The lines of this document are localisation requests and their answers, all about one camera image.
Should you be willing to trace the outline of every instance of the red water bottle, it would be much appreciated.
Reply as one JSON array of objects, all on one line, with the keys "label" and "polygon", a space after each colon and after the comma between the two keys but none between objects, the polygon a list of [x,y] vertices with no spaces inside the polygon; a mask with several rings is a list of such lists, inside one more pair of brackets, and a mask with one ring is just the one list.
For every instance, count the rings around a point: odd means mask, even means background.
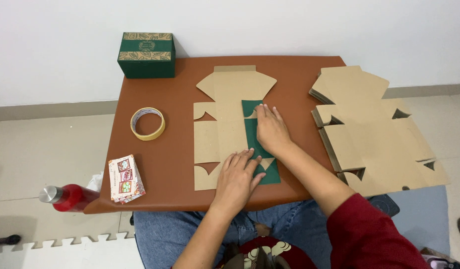
[{"label": "red water bottle", "polygon": [[89,190],[77,184],[64,187],[47,186],[39,193],[41,202],[49,202],[57,211],[83,212],[83,209],[93,200],[99,198],[100,193]]}]

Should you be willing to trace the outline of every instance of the person's left hand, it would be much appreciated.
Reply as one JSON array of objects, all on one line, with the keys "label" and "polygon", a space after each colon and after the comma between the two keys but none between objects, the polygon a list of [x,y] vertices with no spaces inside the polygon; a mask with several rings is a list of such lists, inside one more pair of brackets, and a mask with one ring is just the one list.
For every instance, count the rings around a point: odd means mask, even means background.
[{"label": "person's left hand", "polygon": [[254,149],[245,149],[237,154],[231,154],[223,163],[218,182],[216,184],[215,198],[210,205],[210,210],[220,211],[224,217],[233,219],[247,204],[251,193],[266,175],[259,173],[253,178],[253,173],[262,157],[248,160],[253,156]]}]

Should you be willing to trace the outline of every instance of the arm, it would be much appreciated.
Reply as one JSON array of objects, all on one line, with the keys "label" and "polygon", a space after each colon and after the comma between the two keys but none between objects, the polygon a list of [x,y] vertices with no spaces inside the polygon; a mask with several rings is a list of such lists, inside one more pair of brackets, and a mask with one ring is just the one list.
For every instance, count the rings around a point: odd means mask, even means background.
[{"label": "arm", "polygon": [[257,106],[257,139],[301,181],[328,216],[332,268],[422,268],[418,250],[375,209],[294,144],[273,107]]},{"label": "arm", "polygon": [[273,113],[267,105],[255,109],[258,114],[258,142],[299,179],[326,216],[355,193],[291,141],[276,107],[273,107]]},{"label": "arm", "polygon": [[174,269],[212,268],[231,221],[243,209],[253,190],[266,175],[260,173],[253,178],[253,172],[262,161],[262,157],[258,156],[248,162],[253,153],[252,148],[246,149],[239,154],[233,153],[225,160],[218,177],[215,199],[173,265]]}]

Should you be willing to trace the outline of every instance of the stainless steel bottle cap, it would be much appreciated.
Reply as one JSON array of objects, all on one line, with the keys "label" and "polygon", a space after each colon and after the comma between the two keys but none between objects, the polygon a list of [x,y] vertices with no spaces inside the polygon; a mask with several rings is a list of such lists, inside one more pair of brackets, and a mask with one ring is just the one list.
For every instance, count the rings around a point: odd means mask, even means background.
[{"label": "stainless steel bottle cap", "polygon": [[47,186],[39,193],[41,202],[55,203],[62,197],[64,190],[60,187]]}]

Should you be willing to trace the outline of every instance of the red sleeve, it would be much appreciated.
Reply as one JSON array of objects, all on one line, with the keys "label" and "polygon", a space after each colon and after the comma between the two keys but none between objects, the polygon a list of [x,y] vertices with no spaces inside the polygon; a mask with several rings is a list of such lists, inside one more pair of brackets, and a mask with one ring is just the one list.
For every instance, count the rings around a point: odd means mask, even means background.
[{"label": "red sleeve", "polygon": [[416,247],[399,234],[391,218],[359,194],[328,218],[331,268],[427,269]]}]

